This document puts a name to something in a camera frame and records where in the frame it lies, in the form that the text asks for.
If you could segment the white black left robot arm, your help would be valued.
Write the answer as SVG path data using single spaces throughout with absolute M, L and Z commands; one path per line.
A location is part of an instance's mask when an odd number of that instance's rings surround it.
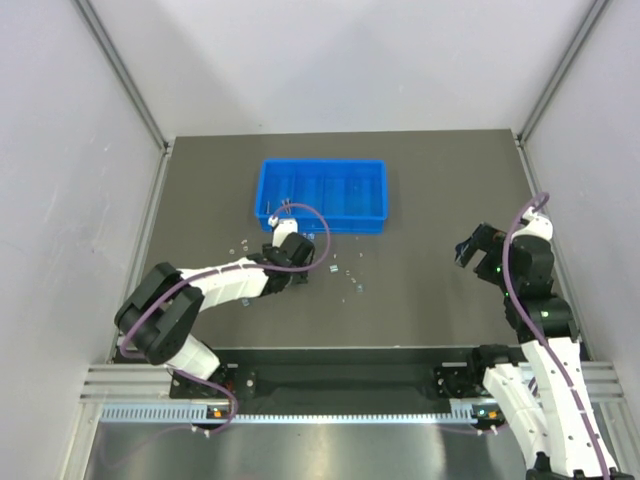
M 197 316 L 304 283 L 314 254 L 313 242 L 298 232 L 296 221 L 280 220 L 270 243 L 234 262 L 201 269 L 155 265 L 117 311 L 114 324 L 147 363 L 209 381 L 221 362 L 191 334 Z

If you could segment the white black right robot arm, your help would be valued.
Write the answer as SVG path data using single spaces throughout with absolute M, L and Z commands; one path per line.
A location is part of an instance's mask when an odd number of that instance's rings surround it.
M 482 223 L 455 248 L 466 267 L 502 293 L 505 317 L 532 372 L 503 345 L 472 350 L 469 375 L 497 403 L 513 433 L 528 479 L 627 479 L 602 439 L 587 392 L 581 346 L 569 304 L 553 290 L 553 225 L 525 208 L 508 231 Z

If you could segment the blue plastic divided bin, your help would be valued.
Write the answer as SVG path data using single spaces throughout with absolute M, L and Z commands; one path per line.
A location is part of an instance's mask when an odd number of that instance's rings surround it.
M 314 208 L 333 234 L 380 234 L 389 212 L 386 164 L 374 159 L 264 160 L 254 204 L 254 215 L 264 231 L 270 229 L 269 217 L 286 199 Z

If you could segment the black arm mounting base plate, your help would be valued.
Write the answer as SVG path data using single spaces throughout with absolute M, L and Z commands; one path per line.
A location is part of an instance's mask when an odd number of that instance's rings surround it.
M 231 392 L 244 409 L 281 395 L 304 404 L 334 396 L 354 403 L 389 397 L 393 403 L 440 402 L 482 397 L 484 369 L 502 361 L 517 365 L 516 347 L 222 349 L 221 366 L 209 378 Z

